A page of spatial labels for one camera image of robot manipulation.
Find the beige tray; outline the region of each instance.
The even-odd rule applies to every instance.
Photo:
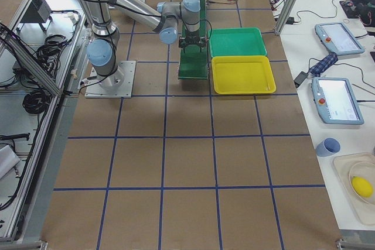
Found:
[[[358,219],[364,225],[375,225],[375,206],[365,203],[358,198],[358,195],[355,193],[355,191],[353,191],[350,184],[349,170],[358,162],[375,163],[375,156],[373,156],[371,153],[356,153],[354,155],[338,156],[334,158],[333,165],[341,180],[341,183],[345,187],[348,198],[358,216]]]

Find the green tray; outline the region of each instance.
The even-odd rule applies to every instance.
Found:
[[[267,55],[259,28],[213,29],[209,36],[212,58]]]

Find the tablet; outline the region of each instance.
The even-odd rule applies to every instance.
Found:
[[[344,23],[321,23],[315,25],[315,33],[324,46],[338,56],[364,52],[363,46]]]
[[[324,123],[364,123],[348,79],[314,77],[311,89],[319,116]]]

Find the yellow lemon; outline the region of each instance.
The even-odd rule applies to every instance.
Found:
[[[373,186],[365,178],[353,177],[352,186],[360,196],[370,197],[373,194]]]

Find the white robot link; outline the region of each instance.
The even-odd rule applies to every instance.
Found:
[[[87,57],[96,71],[100,86],[111,91],[122,84],[124,73],[115,59],[120,32],[111,20],[109,5],[159,33],[160,40],[166,44],[178,40],[177,27],[181,19],[187,31],[183,45],[206,45],[205,39],[199,37],[199,0],[161,2],[157,9],[140,0],[80,0],[80,4],[95,35],[95,40],[87,47]]]

